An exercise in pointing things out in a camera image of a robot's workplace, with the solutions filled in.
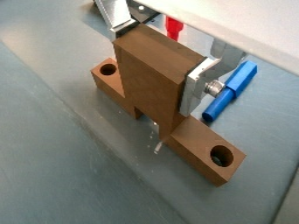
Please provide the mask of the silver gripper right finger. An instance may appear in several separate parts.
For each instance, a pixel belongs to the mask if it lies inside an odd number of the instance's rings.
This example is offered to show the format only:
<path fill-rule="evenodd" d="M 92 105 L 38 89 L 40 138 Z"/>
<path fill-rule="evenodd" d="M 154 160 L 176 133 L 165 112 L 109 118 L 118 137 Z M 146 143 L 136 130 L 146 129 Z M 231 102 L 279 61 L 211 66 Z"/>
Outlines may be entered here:
<path fill-rule="evenodd" d="M 224 85 L 219 77 L 236 69 L 247 53 L 219 39 L 213 39 L 209 57 L 188 72 L 181 93 L 180 114 L 188 116 L 205 95 L 217 96 Z"/>

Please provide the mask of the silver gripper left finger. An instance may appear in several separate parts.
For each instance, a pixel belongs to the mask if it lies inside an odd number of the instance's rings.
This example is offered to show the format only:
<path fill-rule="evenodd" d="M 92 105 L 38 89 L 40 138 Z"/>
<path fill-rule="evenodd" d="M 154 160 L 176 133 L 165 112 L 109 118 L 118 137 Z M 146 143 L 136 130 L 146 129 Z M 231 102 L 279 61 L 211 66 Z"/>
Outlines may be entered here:
<path fill-rule="evenodd" d="M 136 0 L 93 0 L 112 39 L 117 39 L 138 24 L 145 24 L 158 12 Z"/>

